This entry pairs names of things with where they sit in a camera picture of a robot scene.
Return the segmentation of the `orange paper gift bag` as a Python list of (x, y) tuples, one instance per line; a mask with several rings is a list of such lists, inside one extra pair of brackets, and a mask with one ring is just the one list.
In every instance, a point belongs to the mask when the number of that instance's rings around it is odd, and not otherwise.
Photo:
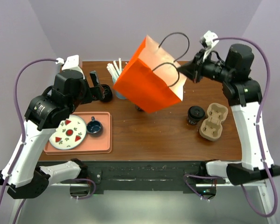
[(178, 104), (187, 79), (177, 71), (178, 61), (147, 35), (113, 88), (147, 113)]

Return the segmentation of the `black coffee cup lid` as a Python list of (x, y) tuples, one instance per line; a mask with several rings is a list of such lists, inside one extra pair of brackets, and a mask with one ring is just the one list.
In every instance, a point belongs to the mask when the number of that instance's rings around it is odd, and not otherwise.
[(194, 105), (188, 109), (188, 118), (201, 120), (205, 116), (205, 111), (202, 107)]

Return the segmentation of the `brown takeout coffee cup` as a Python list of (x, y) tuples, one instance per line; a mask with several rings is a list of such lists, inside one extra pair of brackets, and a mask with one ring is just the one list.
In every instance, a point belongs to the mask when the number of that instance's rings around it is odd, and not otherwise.
[(195, 119), (195, 118), (192, 118), (192, 117), (187, 117), (187, 122), (190, 124), (190, 125), (197, 125), (202, 119)]

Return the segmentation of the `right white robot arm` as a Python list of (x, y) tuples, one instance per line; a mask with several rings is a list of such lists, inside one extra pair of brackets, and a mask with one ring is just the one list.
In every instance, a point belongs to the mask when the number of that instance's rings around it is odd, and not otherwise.
[(215, 177), (227, 178), (233, 185), (260, 181), (280, 175), (280, 166), (270, 156), (262, 117), (258, 115), (264, 102), (259, 83), (249, 77), (254, 60), (252, 49), (244, 44), (230, 46), (226, 60), (216, 62), (211, 56), (203, 58), (201, 49), (193, 60), (177, 70), (194, 83), (203, 77), (220, 82), (223, 94), (228, 100), (238, 131), (241, 162), (207, 161), (198, 172), (203, 183), (210, 183)]

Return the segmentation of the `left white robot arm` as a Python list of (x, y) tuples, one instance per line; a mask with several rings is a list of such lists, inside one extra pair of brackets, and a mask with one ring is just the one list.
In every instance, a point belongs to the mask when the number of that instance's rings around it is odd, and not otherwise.
[(90, 72), (93, 86), (83, 73), (67, 69), (56, 74), (54, 84), (33, 98), (24, 115), (24, 132), (10, 162), (0, 170), (0, 185), (7, 185), (13, 199), (32, 199), (48, 186), (74, 180), (83, 183), (88, 167), (79, 159), (51, 167), (38, 166), (38, 160), (61, 121), (69, 118), (80, 104), (104, 98), (103, 87), (95, 71)]

